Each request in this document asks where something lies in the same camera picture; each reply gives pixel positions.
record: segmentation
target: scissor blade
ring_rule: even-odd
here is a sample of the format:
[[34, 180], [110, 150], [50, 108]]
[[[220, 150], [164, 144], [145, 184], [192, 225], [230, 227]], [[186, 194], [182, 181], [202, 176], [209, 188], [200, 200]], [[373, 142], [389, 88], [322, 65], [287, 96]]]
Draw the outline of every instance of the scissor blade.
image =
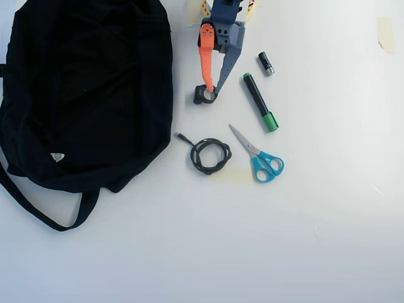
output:
[[249, 153], [253, 153], [255, 155], [259, 154], [259, 150], [257, 150], [254, 147], [254, 145], [252, 145], [251, 142], [248, 141], [247, 138], [242, 135], [242, 133], [240, 133], [238, 130], [236, 130], [236, 128], [231, 124], [229, 124], [229, 127], [233, 131], [235, 136], [240, 140], [240, 142], [246, 147], [246, 149]]

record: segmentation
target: cable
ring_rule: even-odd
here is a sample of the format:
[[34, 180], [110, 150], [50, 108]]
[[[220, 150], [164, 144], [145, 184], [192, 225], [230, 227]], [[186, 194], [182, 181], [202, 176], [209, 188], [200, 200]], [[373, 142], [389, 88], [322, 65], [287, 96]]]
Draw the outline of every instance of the cable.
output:
[[[193, 165], [195, 166], [196, 169], [198, 169], [200, 172], [204, 173], [205, 175], [212, 175], [215, 172], [218, 172], [222, 168], [225, 167], [226, 163], [232, 158], [232, 152], [230, 151], [229, 145], [226, 143], [223, 143], [217, 139], [203, 139], [199, 141], [198, 143], [194, 144], [192, 143], [189, 139], [187, 139], [183, 134], [177, 134], [178, 138], [181, 140], [185, 141], [186, 143], [190, 144], [192, 146], [191, 150], [191, 161]], [[210, 146], [210, 145], [217, 145], [219, 146], [223, 152], [224, 152], [224, 158], [222, 161], [218, 162], [216, 166], [214, 167], [205, 167], [202, 164], [200, 154], [203, 151], [204, 148]]]

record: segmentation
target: marker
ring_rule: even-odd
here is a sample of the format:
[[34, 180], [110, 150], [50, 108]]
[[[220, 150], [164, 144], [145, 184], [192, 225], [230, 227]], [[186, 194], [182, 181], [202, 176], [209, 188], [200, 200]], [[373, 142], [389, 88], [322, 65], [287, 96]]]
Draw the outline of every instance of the marker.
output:
[[251, 76], [250, 73], [246, 73], [246, 74], [244, 74], [243, 79], [248, 87], [248, 90], [250, 91], [250, 94], [252, 95], [252, 97], [254, 99], [255, 104], [257, 105], [257, 108], [259, 109], [259, 112], [264, 120], [266, 128], [270, 132], [276, 131], [278, 129], [279, 125], [276, 122], [273, 114], [266, 107], [264, 98], [261, 95], [261, 93], [259, 92], [257, 84], [255, 83], [253, 76]]

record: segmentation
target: bag strap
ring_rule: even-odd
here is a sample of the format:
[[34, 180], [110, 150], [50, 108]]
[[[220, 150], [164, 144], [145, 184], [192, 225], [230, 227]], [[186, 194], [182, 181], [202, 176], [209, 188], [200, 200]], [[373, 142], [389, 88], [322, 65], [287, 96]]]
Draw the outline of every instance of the bag strap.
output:
[[46, 225], [59, 232], [65, 232], [70, 229], [75, 229], [85, 222], [90, 213], [93, 211], [95, 205], [97, 204], [98, 196], [100, 190], [90, 191], [88, 193], [83, 193], [80, 201], [80, 209], [78, 211], [78, 216], [75, 223], [70, 227], [64, 227], [57, 224], [55, 221], [44, 215], [38, 209], [34, 207], [27, 199], [24, 197], [22, 192], [17, 188], [14, 182], [10, 179], [3, 166], [0, 164], [0, 184], [4, 186], [7, 192], [20, 204], [27, 212], [31, 213], [39, 220], [44, 222]]

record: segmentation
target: white backdrop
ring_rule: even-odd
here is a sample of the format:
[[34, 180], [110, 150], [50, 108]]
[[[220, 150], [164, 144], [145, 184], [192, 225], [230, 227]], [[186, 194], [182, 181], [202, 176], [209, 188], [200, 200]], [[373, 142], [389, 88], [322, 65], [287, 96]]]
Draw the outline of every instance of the white backdrop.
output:
[[[172, 132], [221, 139], [233, 159], [209, 180], [173, 137], [149, 169], [119, 194], [103, 190], [87, 223], [64, 234], [0, 188], [0, 302], [403, 302], [404, 2], [263, 0], [211, 106], [191, 100], [202, 84], [198, 26], [185, 26], [185, 0], [162, 2], [174, 44]], [[0, 0], [0, 62], [15, 6]], [[377, 43], [379, 16], [393, 19], [395, 54]], [[280, 125], [274, 133], [246, 95], [247, 71]], [[253, 182], [228, 123], [283, 157], [284, 173]], [[219, 155], [209, 154], [208, 163]], [[74, 221], [78, 195], [13, 180], [37, 208]]]

